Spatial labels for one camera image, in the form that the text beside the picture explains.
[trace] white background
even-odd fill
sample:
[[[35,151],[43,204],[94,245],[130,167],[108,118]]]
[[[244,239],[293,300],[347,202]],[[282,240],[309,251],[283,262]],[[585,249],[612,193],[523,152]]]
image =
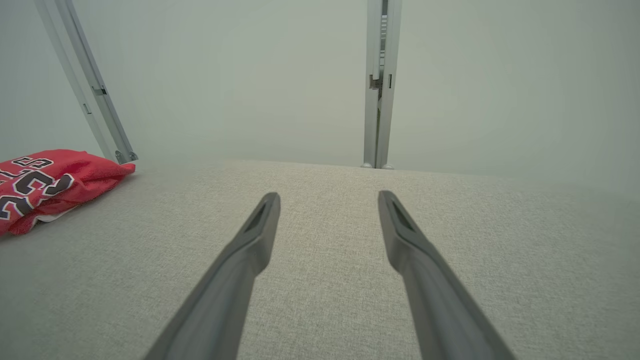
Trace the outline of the white background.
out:
[[[102,156],[32,1],[0,2],[0,162],[50,149]]]
[[[640,2],[404,0],[388,162],[640,198]]]
[[[362,164],[365,0],[74,4],[141,159]]]

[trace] metal bracket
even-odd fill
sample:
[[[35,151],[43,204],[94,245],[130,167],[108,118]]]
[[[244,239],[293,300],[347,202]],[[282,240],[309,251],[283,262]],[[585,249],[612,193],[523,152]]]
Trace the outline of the metal bracket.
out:
[[[369,75],[369,88],[370,89],[382,89],[382,78],[373,80],[373,75]]]
[[[124,155],[122,155],[122,153],[118,150],[116,150],[116,159],[118,160],[118,163],[121,165],[126,163],[126,161],[124,160]]]
[[[107,94],[107,89],[104,88],[104,85],[100,86],[99,89],[96,89],[93,86],[91,86],[91,89],[93,90],[93,94],[96,96],[102,96]]]

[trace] red jersey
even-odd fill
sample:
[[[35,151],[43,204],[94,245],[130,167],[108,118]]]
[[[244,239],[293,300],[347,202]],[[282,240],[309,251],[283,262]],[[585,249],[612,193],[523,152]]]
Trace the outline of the red jersey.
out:
[[[85,151],[48,150],[0,163],[0,235],[26,234],[113,189],[135,164],[118,165]]]

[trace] red cloth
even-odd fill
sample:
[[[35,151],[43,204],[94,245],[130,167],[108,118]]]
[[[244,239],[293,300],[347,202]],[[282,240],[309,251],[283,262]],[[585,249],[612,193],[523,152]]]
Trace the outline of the red cloth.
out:
[[[57,215],[113,189],[136,170],[85,151],[48,150],[0,163],[0,235],[26,234],[38,216]]]

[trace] gray fabric surface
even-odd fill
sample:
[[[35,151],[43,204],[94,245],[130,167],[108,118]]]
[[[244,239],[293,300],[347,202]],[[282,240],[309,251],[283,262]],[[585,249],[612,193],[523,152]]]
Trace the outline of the gray fabric surface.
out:
[[[638,358],[640,206],[494,177],[138,162],[0,240],[0,359],[140,359],[257,201],[282,197],[239,359],[418,359],[378,190],[396,193],[522,359]]]

